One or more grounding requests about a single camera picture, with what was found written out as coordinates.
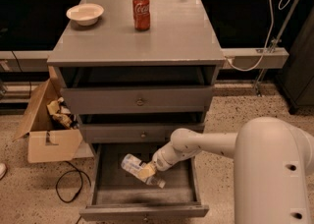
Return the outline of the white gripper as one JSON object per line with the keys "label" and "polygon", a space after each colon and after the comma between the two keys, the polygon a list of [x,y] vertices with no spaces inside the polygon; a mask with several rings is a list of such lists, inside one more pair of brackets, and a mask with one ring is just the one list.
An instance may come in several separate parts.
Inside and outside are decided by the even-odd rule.
{"label": "white gripper", "polygon": [[156,169],[158,171],[167,171],[180,162],[182,157],[183,153],[174,149],[172,144],[168,142],[153,154],[152,163],[149,162],[141,166],[138,178],[146,180],[156,174]]}

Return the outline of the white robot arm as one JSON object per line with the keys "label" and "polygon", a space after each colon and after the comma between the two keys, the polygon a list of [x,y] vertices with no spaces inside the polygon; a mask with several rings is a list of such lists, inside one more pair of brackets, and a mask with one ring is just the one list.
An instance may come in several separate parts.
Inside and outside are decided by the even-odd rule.
{"label": "white robot arm", "polygon": [[306,177],[314,172],[314,137],[283,120],[253,119],[236,133],[172,132],[139,173],[141,179],[207,151],[234,161],[235,224],[312,224]]}

